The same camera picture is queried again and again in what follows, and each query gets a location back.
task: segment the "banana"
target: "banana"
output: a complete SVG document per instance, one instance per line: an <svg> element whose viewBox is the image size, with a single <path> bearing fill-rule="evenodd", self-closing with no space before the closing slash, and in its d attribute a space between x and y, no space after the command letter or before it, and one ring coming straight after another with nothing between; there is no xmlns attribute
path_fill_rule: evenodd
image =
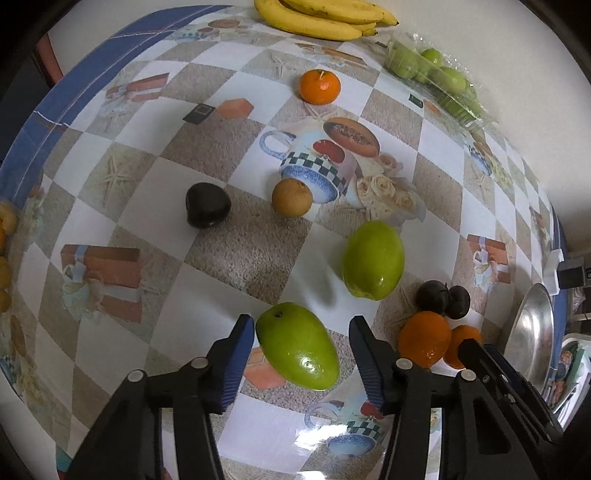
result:
<svg viewBox="0 0 591 480"><path fill-rule="evenodd" d="M351 27L356 28L357 30L361 30L361 33L363 33L364 30L370 30L373 27L375 27L375 22L371 22L371 23L364 23L364 24L351 24Z"/></svg>
<svg viewBox="0 0 591 480"><path fill-rule="evenodd" d="M393 16L388 10L386 10L385 8L382 8L379 5L376 4L370 4L372 7L374 7L377 11L382 12L382 19L379 20L382 23L385 23L386 25L398 25L400 22L396 19L395 16Z"/></svg>
<svg viewBox="0 0 591 480"><path fill-rule="evenodd" d="M269 24L280 30L327 40L355 40L361 30L324 18L309 17L284 7L279 0L255 0L255 8Z"/></svg>
<svg viewBox="0 0 591 480"><path fill-rule="evenodd" d="M348 24L382 21L384 12L363 0L284 0L290 7L306 15L327 18Z"/></svg>

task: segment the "dark purple fruit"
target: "dark purple fruit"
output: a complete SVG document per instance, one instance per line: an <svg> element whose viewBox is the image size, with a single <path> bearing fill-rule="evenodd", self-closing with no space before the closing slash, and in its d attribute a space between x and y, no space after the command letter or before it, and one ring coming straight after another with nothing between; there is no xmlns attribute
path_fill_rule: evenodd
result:
<svg viewBox="0 0 591 480"><path fill-rule="evenodd" d="M414 301L420 310L428 310L441 315L450 301L447 286L438 280L429 280L421 285Z"/></svg>
<svg viewBox="0 0 591 480"><path fill-rule="evenodd" d="M195 228L207 228L223 221L230 213L230 197L213 183L196 183L185 196L187 221Z"/></svg>
<svg viewBox="0 0 591 480"><path fill-rule="evenodd" d="M449 289L451 301L445 309L446 315L452 320L459 320L470 310L470 294L461 285L454 285Z"/></svg>

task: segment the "table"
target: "table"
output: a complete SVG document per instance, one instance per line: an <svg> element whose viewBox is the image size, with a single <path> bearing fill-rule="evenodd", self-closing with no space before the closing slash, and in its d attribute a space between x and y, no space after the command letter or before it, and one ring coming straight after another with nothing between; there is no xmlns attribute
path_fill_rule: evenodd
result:
<svg viewBox="0 0 591 480"><path fill-rule="evenodd" d="M240 479L373 478L391 422L366 402L349 320L362 314L395 342L416 288L435 278L472 297L452 327L469 323L494 342L541 281L552 207L494 128L461 129L382 69L375 42L388 36L315 40L277 31L253 9L169 9L113 36L39 105L0 169L0 195L22 209L0 365L62 453L75 454L130 370L173 371L241 313L257 318L294 301L328 328L339 380L330 391L296 387L272 374L255 342L235 404L212 419L223 467ZM341 81L332 105L312 108L294 92L315 67ZM320 159L311 168L333 187L314 183L316 203L302 218L276 215L270 197L286 155L310 161L309 143L350 132L343 126L379 154L345 148L346 160L326 172ZM203 231L184 209L200 181L232 201L228 219ZM395 226L406 254L381 302L352 297L338 276L346 238L368 219ZM82 281L76 268L93 275ZM489 285L483 271L504 281ZM453 373L442 362L434 370ZM440 426L434 412L431 476Z"/></svg>

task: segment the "mug handle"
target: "mug handle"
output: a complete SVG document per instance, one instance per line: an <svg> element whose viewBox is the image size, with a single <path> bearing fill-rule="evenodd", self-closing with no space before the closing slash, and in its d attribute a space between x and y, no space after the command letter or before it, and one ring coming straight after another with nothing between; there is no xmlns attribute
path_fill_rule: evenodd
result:
<svg viewBox="0 0 591 480"><path fill-rule="evenodd" d="M330 402L319 402L310 405L304 414L304 423L309 429L313 430L318 426L312 422L311 416L319 408L326 408L326 410L330 410L335 415L335 418L339 416L341 410L340 407Z"/></svg>
<svg viewBox="0 0 591 480"><path fill-rule="evenodd" d="M283 132L281 130L273 130L271 132L265 132L261 135L261 138L259 139L259 146L261 147L261 150L263 152L265 152L266 154L271 155L272 157L278 158L279 160L283 160L285 158L285 152L278 152L276 150L272 150L271 148L267 147L267 144L265 143L268 136L279 135L279 134L285 136L285 140L287 141L288 144L291 144L296 139L296 136L294 134L289 133L289 132Z"/></svg>

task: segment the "white wall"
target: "white wall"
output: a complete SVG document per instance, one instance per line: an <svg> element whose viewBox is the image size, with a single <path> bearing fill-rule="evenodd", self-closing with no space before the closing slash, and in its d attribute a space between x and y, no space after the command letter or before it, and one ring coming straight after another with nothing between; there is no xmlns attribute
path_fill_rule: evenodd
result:
<svg viewBox="0 0 591 480"><path fill-rule="evenodd" d="M591 85L518 0L374 0L453 53L488 91L500 129L542 181L569 247L591 246ZM66 72L111 34L162 8L211 0L82 0L51 31ZM252 5L252 0L228 1Z"/></svg>

